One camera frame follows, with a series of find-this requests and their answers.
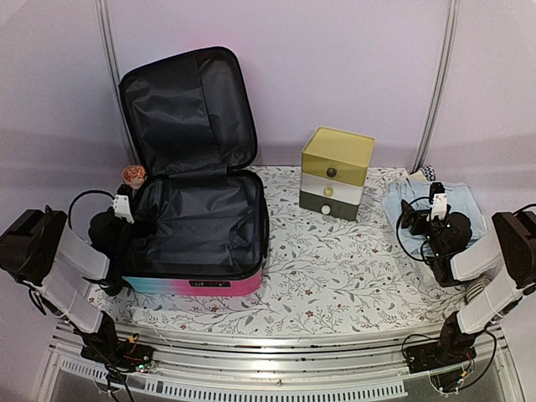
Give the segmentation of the pale blue garment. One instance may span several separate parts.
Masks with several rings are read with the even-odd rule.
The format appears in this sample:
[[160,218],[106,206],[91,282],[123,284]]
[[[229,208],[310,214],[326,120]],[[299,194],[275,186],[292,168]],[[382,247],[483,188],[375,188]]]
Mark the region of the pale blue garment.
[[[396,222],[401,214],[401,200],[410,202],[418,197],[428,197],[431,182],[413,177],[399,178],[388,186],[387,193],[381,200],[381,206],[390,223],[395,228]],[[472,246],[483,235],[488,232],[485,219],[474,199],[472,192],[464,183],[444,184],[448,204],[454,212],[464,214],[471,222],[472,237],[468,242],[468,247]],[[424,235],[413,236],[408,231],[399,230],[404,248],[414,257],[420,258],[420,247],[425,241]]]

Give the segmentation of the yellow and white storage box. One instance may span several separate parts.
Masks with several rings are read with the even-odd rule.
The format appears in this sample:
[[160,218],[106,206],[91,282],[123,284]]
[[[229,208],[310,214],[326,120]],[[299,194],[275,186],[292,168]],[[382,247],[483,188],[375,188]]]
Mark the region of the yellow and white storage box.
[[301,152],[299,207],[354,221],[373,149],[372,137],[317,128]]

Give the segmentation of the pink and teal kids suitcase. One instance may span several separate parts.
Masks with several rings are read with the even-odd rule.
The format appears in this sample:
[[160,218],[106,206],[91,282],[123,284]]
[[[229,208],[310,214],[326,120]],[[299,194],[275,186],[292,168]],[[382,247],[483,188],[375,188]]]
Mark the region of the pink and teal kids suitcase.
[[119,95],[147,174],[131,212],[157,233],[126,246],[124,230],[111,271],[140,293],[256,292],[270,224],[250,171],[257,135],[235,53],[214,46],[145,64],[123,76]]

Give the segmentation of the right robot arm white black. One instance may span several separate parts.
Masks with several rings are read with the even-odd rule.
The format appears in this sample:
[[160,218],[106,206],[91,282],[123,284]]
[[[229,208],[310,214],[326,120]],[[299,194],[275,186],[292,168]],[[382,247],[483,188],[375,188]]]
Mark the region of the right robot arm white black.
[[475,358],[476,338],[535,291],[534,204],[495,213],[492,228],[471,242],[471,221],[451,211],[445,194],[428,200],[429,209],[414,209],[402,201],[395,228],[424,236],[431,254],[418,260],[440,286],[464,286],[466,302],[444,321],[437,339],[402,348],[413,371]]

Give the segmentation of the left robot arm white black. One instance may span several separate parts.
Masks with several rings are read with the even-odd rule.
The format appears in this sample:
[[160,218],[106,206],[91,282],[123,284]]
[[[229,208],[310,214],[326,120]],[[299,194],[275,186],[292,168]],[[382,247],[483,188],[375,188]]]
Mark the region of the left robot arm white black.
[[134,370],[152,361],[155,349],[118,338],[114,320],[86,298],[91,282],[104,280],[110,260],[67,225],[68,215],[49,207],[28,209],[1,234],[1,269],[26,286],[42,313],[64,319],[83,340],[80,355]]

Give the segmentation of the black white patterned cloth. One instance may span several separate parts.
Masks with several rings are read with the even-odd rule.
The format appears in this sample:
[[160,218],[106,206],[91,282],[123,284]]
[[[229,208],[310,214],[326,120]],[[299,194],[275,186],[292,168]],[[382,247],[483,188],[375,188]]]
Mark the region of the black white patterned cloth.
[[434,182],[436,180],[436,171],[431,165],[425,165],[420,167],[418,173],[426,181]]

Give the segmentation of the orange patterned ceramic bowl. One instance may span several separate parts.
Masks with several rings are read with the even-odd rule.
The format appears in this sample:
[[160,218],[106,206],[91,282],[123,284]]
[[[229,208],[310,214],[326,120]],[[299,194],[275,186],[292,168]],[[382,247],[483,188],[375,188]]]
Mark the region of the orange patterned ceramic bowl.
[[133,189],[139,189],[145,182],[146,170],[142,165],[130,165],[122,171],[123,183]]

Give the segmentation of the floral white tablecloth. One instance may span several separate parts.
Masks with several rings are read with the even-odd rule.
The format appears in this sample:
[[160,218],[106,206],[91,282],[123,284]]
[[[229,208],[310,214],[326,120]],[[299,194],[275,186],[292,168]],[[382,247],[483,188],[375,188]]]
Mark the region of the floral white tablecloth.
[[89,301],[117,322],[250,337],[388,331],[443,322],[462,303],[400,248],[380,200],[403,168],[373,167],[356,221],[298,205],[298,167],[258,167],[271,217],[260,288],[242,297],[140,294]]

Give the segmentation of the aluminium front rail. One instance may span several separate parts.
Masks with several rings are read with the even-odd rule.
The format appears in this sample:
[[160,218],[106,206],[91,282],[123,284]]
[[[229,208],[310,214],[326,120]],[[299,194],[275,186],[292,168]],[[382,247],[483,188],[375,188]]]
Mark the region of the aluminium front rail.
[[492,325],[475,341],[476,358],[461,387],[460,364],[411,372],[403,349],[436,338],[436,324],[380,332],[261,336],[170,331],[120,324],[152,347],[146,373],[126,386],[107,380],[85,360],[82,342],[59,324],[37,398],[40,401],[521,401],[523,391],[502,329]]

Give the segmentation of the left metal wall post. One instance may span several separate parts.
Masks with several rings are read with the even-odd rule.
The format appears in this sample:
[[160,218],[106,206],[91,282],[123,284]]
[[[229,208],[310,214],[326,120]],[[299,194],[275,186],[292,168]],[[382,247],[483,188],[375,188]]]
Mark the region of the left metal wall post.
[[106,0],[95,0],[95,10],[106,68],[111,79],[112,87],[116,90],[121,80],[121,75],[112,32],[110,4]]

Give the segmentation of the metal wall post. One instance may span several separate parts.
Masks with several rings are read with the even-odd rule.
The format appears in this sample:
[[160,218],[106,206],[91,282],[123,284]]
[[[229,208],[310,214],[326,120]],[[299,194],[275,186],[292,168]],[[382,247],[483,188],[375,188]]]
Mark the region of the metal wall post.
[[106,68],[111,79],[112,87],[116,90],[121,80],[121,75],[112,32],[110,4],[106,0],[95,0],[95,10]]
[[446,87],[451,57],[456,41],[457,21],[460,2],[451,0],[447,2],[446,21],[439,54],[438,65],[433,82],[430,104],[426,113],[425,124],[420,143],[415,154],[412,171],[416,172],[425,164],[430,144],[434,134],[436,121],[441,108],[441,101]]

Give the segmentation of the right metal wall post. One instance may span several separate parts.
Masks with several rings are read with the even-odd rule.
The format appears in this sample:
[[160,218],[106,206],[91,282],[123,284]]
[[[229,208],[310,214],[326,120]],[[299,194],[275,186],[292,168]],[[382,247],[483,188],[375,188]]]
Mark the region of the right metal wall post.
[[430,144],[434,134],[436,121],[441,108],[441,101],[446,87],[451,57],[456,41],[457,21],[460,2],[451,0],[447,2],[446,21],[439,54],[438,65],[433,82],[430,104],[426,113],[425,124],[420,143],[415,154],[412,171],[416,172],[425,164]]

